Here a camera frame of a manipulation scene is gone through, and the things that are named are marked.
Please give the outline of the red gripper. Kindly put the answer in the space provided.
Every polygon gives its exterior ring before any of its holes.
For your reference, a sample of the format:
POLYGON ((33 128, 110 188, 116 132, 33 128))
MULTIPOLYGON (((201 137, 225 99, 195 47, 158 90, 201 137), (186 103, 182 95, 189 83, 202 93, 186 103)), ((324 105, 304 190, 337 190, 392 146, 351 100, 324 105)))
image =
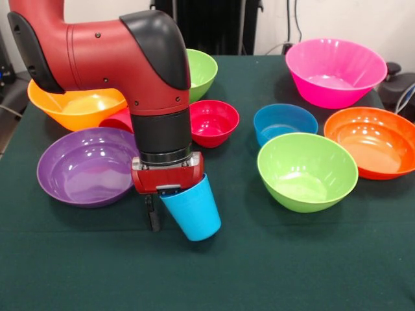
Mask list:
POLYGON ((131 175, 134 187, 145 195, 150 229, 161 231, 158 199, 155 194, 165 194, 195 186, 203 178, 204 159, 201 152, 193 152, 185 161, 167 166, 148 166, 139 157, 132 159, 131 175))

